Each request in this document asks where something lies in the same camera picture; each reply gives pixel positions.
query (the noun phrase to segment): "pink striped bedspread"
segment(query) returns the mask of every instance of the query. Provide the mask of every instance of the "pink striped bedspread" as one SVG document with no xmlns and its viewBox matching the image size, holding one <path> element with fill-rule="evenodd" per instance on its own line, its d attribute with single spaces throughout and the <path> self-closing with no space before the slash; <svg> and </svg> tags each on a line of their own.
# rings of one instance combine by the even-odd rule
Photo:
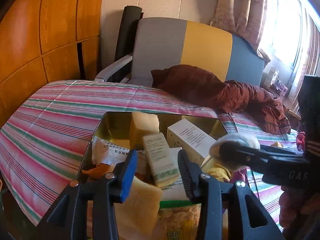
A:
<svg viewBox="0 0 320 240">
<path fill-rule="evenodd" d="M 256 135 L 261 144 L 279 141 L 296 149 L 294 130 L 291 134 L 271 135 L 245 113 L 216 114 L 162 90 L 108 82 L 52 82 L 34 93 L 0 131 L 1 173 L 20 208 L 35 225 L 68 182 L 76 178 L 103 114 L 136 110 L 214 117 L 222 121 L 228 133 L 247 132 Z M 261 186 L 260 178 L 256 180 L 261 202 L 278 222 L 279 187 Z"/>
</svg>

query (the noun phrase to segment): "white wall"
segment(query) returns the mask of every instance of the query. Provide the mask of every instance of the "white wall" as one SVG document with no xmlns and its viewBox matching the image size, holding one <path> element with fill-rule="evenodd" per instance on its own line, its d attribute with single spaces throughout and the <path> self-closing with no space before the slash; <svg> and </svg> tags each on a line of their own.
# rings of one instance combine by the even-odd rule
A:
<svg viewBox="0 0 320 240">
<path fill-rule="evenodd" d="M 123 8 L 142 7 L 144 17 L 172 17 L 209 24 L 218 0 L 102 0 L 101 56 L 102 67 L 114 61 Z"/>
</svg>

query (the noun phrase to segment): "red cloth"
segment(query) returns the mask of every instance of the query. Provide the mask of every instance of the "red cloth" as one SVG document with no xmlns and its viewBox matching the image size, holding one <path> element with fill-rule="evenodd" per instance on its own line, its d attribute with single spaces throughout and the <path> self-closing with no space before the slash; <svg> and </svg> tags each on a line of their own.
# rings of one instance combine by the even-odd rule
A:
<svg viewBox="0 0 320 240">
<path fill-rule="evenodd" d="M 266 90 L 234 80 L 221 82 L 214 74 L 190 65 L 152 70 L 152 87 L 162 89 L 189 103 L 222 113 L 246 111 L 268 133 L 290 133 L 283 105 Z"/>
<path fill-rule="evenodd" d="M 306 144 L 305 144 L 305 134 L 304 132 L 300 132 L 298 133 L 297 135 L 297 138 L 296 138 L 296 143 L 297 143 L 297 148 L 299 150 L 303 150 L 306 148 Z"/>
</svg>

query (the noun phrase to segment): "wooden cabinet door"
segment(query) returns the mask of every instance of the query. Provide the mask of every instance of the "wooden cabinet door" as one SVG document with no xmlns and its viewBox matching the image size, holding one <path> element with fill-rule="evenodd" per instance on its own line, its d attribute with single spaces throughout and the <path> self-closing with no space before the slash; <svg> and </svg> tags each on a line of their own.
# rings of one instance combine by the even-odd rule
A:
<svg viewBox="0 0 320 240">
<path fill-rule="evenodd" d="M 4 107 L 2 100 L 0 99 L 0 128 L 5 124 L 5 122 L 9 119 L 7 116 L 7 111 Z"/>
<path fill-rule="evenodd" d="M 40 55 L 40 0 L 15 0 L 0 22 L 0 82 Z"/>
<path fill-rule="evenodd" d="M 40 40 L 42 53 L 76 41 L 77 0 L 42 0 Z"/>
<path fill-rule="evenodd" d="M 58 48 L 43 56 L 48 82 L 80 79 L 77 44 Z"/>
<path fill-rule="evenodd" d="M 28 62 L 0 83 L 0 99 L 9 118 L 25 100 L 47 84 L 42 58 Z"/>
<path fill-rule="evenodd" d="M 99 37 L 82 42 L 82 56 L 86 80 L 94 80 L 98 74 Z"/>
<path fill-rule="evenodd" d="M 78 0 L 77 41 L 100 35 L 101 0 Z"/>
</svg>

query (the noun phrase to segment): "curtain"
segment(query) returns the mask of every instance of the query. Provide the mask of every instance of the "curtain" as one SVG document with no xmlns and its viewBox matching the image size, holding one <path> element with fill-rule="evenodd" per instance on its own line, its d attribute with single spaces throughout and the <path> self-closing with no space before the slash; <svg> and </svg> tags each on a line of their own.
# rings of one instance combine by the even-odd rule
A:
<svg viewBox="0 0 320 240">
<path fill-rule="evenodd" d="M 210 25 L 243 37 L 267 64 L 269 57 L 258 49 L 266 14 L 267 0 L 218 0 Z"/>
<path fill-rule="evenodd" d="M 288 95 L 288 100 L 292 103 L 292 107 L 290 109 L 295 113 L 299 110 L 297 96 L 300 91 L 303 78 L 305 75 L 315 75 L 319 64 L 320 32 L 306 12 L 304 13 L 304 19 L 302 20 L 306 22 L 307 30 L 306 35 L 302 36 L 304 37 L 304 40 L 301 41 L 301 59 L 298 63 L 297 73 Z"/>
</svg>

